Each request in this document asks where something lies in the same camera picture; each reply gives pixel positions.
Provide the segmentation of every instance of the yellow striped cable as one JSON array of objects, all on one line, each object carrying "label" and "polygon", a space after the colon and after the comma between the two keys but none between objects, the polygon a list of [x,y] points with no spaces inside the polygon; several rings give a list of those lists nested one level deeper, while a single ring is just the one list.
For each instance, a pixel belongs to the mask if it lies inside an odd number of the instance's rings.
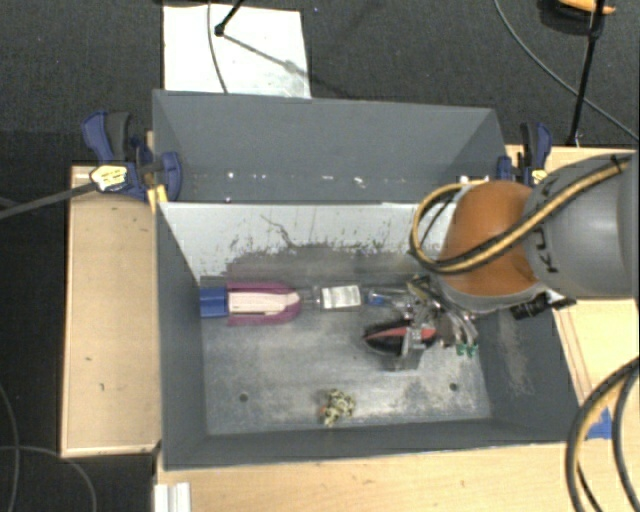
[{"label": "yellow striped cable", "polygon": [[[455,273],[464,272],[474,265],[481,264],[491,259],[492,256],[504,250],[508,246],[512,245],[516,240],[519,239],[519,237],[524,236],[528,231],[532,230],[538,223],[540,223],[549,215],[551,215],[554,211],[560,208],[564,203],[566,203],[576,194],[579,194],[583,190],[593,185],[597,185],[602,181],[605,181],[617,174],[620,174],[620,172],[622,171],[623,165],[624,164],[622,164],[621,167],[619,168],[618,165],[614,164],[611,167],[607,167],[606,169],[603,169],[602,171],[599,171],[594,174],[590,174],[584,178],[577,180],[575,183],[567,187],[560,194],[558,194],[551,201],[549,201],[546,205],[544,205],[540,210],[538,210],[534,215],[532,215],[530,219],[524,222],[518,229],[514,230],[513,233],[511,233],[509,236],[496,242],[495,244],[492,244],[490,247],[487,247],[487,249],[485,249],[481,253],[476,254],[475,256],[472,256],[469,259],[466,259],[464,261],[461,261],[459,263],[454,263],[454,264],[447,264],[446,260],[438,261],[438,260],[429,258],[425,254],[425,252],[422,250],[422,247],[420,247],[420,242],[419,242],[420,237],[418,235],[418,226],[420,224],[420,221],[422,220],[422,216],[424,215],[424,212],[426,211],[426,209],[432,206],[431,203],[438,197],[441,197],[443,194],[446,194],[454,190],[459,190],[468,184],[456,183],[456,184],[445,185],[444,187],[440,187],[439,189],[435,190],[434,192],[432,192],[422,200],[422,202],[418,206],[418,209],[416,210],[416,213],[413,216],[413,223],[411,226],[411,243],[415,250],[415,254],[419,260],[426,263],[427,265],[431,267],[437,267],[438,273],[448,274],[448,273],[454,273],[454,272]],[[470,184],[478,185],[480,183],[485,183],[485,182],[473,181]]]}]

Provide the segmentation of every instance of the black floor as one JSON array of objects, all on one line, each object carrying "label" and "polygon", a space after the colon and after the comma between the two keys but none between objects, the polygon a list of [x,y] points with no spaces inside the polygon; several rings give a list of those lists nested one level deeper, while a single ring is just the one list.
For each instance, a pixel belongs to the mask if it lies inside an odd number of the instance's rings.
[{"label": "black floor", "polygon": [[[569,132],[574,97],[518,46],[493,0],[289,0],[248,5],[301,9],[316,97],[495,108],[505,140],[542,121]],[[546,0],[502,0],[515,31],[577,87],[588,21],[558,17]],[[596,48],[588,96],[638,133],[640,4],[617,0]],[[153,0],[0,6],[0,197],[26,201],[66,186],[90,159],[80,121],[99,108],[128,110],[132,131],[151,127],[150,91],[162,85],[162,10]],[[633,140],[585,107],[581,142]],[[26,445],[58,442],[65,289],[65,208],[0,221],[0,382]],[[0,406],[0,445],[12,443]],[[0,510],[13,454],[0,451]],[[150,457],[81,461],[103,511],[149,508]],[[23,455],[16,511],[90,510],[80,478],[44,455]]]}]

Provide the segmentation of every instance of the metal bracket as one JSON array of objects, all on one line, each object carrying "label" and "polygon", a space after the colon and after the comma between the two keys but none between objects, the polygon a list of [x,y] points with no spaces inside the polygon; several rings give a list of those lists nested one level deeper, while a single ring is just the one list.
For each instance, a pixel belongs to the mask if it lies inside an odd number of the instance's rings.
[{"label": "metal bracket", "polygon": [[180,482],[176,485],[154,485],[153,511],[191,512],[191,485],[189,482]]}]

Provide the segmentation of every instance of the gray metal bin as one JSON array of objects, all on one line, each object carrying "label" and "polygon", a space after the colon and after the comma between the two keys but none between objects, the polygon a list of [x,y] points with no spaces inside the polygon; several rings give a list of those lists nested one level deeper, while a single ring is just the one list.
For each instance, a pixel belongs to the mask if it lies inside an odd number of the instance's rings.
[{"label": "gray metal bin", "polygon": [[[415,204],[494,172],[494,112],[157,91],[155,149],[180,201],[157,214],[162,445],[168,470],[562,441],[577,411],[551,314],[478,322],[479,357],[433,347],[390,372],[365,350],[377,312],[308,310],[278,326],[201,319],[203,277],[399,283]],[[326,428],[328,390],[356,399]]]}]

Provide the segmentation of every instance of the wooden table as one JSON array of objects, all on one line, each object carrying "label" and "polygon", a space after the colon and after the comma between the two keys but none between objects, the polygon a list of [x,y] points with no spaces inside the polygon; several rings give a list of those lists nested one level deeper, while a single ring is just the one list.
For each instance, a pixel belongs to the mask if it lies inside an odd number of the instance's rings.
[{"label": "wooden table", "polygon": [[[508,147],[515,155],[516,147]],[[547,169],[611,150],[554,148]],[[73,185],[88,179],[73,169]],[[160,440],[159,354],[154,334],[152,215],[97,193],[74,199],[63,383],[63,456],[151,452]],[[590,301],[556,313],[580,400],[638,353],[632,301]],[[625,448],[640,489],[637,391]],[[570,509],[564,445],[517,446],[352,461],[164,472],[188,482],[192,510],[366,511]],[[629,510],[605,441],[586,444],[583,466],[605,510]]]}]

